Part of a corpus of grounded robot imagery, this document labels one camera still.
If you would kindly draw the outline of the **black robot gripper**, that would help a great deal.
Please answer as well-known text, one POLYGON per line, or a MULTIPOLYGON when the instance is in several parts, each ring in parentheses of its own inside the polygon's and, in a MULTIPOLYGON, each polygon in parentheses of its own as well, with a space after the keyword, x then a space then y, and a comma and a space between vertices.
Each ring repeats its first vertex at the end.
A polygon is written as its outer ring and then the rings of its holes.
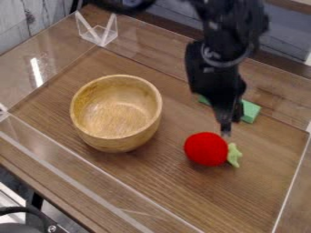
POLYGON ((247 89, 238 66, 218 68, 202 57, 202 41, 190 43, 184 52, 184 67, 190 89, 206 97, 216 111, 223 137, 231 136, 232 121, 239 123, 244 116, 242 96, 247 89))

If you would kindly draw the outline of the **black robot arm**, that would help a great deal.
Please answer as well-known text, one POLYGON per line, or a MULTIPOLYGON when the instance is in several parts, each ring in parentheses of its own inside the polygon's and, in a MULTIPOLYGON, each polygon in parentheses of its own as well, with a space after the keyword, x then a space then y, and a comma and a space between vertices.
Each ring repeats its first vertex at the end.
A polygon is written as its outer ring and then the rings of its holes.
POLYGON ((196 11, 203 37, 188 43, 184 68, 191 92, 206 97, 220 134, 230 136, 244 115, 247 83, 239 66, 259 49, 270 18, 263 0, 179 0, 196 11))

